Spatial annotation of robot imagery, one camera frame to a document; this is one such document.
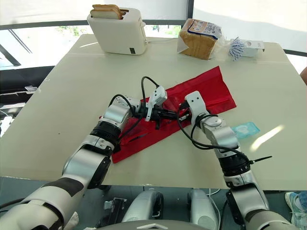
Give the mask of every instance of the bread slice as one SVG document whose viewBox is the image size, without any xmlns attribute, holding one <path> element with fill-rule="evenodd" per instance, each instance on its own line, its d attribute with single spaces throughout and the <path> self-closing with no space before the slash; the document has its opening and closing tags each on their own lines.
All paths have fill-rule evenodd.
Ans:
<svg viewBox="0 0 307 230">
<path fill-rule="evenodd" d="M 208 60 L 213 50 L 214 44 L 217 41 L 211 36 L 189 33 L 188 30 L 192 26 L 194 20 L 187 19 L 186 23 L 182 27 L 179 36 L 184 43 L 188 46 L 188 49 L 180 52 L 200 59 Z"/>
<path fill-rule="evenodd" d="M 122 19 L 121 14 L 118 12 L 118 10 L 114 8 L 91 10 L 91 16 L 93 18 Z"/>
<path fill-rule="evenodd" d="M 94 10 L 103 10 L 103 9 L 106 9 L 106 8 L 115 8 L 118 10 L 118 12 L 121 14 L 121 15 L 125 15 L 126 12 L 129 12 L 127 10 L 121 10 L 117 5 L 115 4 L 106 4 L 106 5 L 101 5 L 101 4 L 95 4 L 92 6 L 94 8 Z"/>
</svg>

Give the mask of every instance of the plastic bread bag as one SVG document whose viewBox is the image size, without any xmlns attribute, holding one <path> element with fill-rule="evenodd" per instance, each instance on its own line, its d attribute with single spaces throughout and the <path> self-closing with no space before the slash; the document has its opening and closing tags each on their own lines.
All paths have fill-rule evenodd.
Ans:
<svg viewBox="0 0 307 230">
<path fill-rule="evenodd" d="M 220 26 L 196 19 L 187 19 L 178 36 L 177 52 L 209 60 L 225 46 Z"/>
</svg>

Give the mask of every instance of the white table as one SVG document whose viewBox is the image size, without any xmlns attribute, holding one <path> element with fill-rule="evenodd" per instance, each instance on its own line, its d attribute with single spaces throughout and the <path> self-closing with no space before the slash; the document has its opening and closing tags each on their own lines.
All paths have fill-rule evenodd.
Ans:
<svg viewBox="0 0 307 230">
<path fill-rule="evenodd" d="M 144 75 L 167 89 L 219 65 L 237 104 L 220 116 L 229 126 L 252 121 L 259 127 L 260 133 L 240 141 L 250 159 L 273 156 L 252 165 L 260 186 L 307 190 L 306 86 L 281 47 L 265 43 L 264 53 L 238 62 L 226 53 L 200 60 L 177 54 L 176 47 L 173 39 L 150 43 L 140 56 L 108 54 L 93 35 L 81 36 L 1 138 L 0 175 L 58 179 L 64 162 L 91 132 L 113 95 L 141 98 Z M 149 83 L 145 87 L 148 96 L 154 88 Z M 251 149 L 276 127 L 283 129 L 257 151 Z M 209 143 L 199 131 L 196 137 Z M 226 188 L 213 151 L 196 149 L 181 132 L 112 164 L 103 184 Z"/>
</svg>

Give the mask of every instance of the bread bag label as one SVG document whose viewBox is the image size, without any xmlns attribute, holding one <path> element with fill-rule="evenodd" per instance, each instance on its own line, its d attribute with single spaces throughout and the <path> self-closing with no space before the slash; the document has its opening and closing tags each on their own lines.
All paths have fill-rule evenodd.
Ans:
<svg viewBox="0 0 307 230">
<path fill-rule="evenodd" d="M 216 40 L 222 37 L 220 26 L 201 20 L 193 20 L 193 23 L 189 27 L 188 32 L 197 35 L 208 35 Z"/>
</svg>

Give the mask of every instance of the small white box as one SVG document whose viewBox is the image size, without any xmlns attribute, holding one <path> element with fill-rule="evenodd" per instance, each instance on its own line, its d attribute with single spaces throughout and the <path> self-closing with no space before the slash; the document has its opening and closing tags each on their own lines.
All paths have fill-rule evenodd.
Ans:
<svg viewBox="0 0 307 230">
<path fill-rule="evenodd" d="M 245 44 L 244 52 L 242 54 L 243 57 L 254 57 L 258 50 L 262 49 L 264 51 L 264 43 L 262 41 L 252 41 L 252 40 L 242 40 Z"/>
<path fill-rule="evenodd" d="M 93 18 L 91 14 L 87 21 L 102 48 L 109 53 L 139 55 L 146 49 L 145 23 L 137 9 L 128 10 L 123 19 Z"/>
</svg>

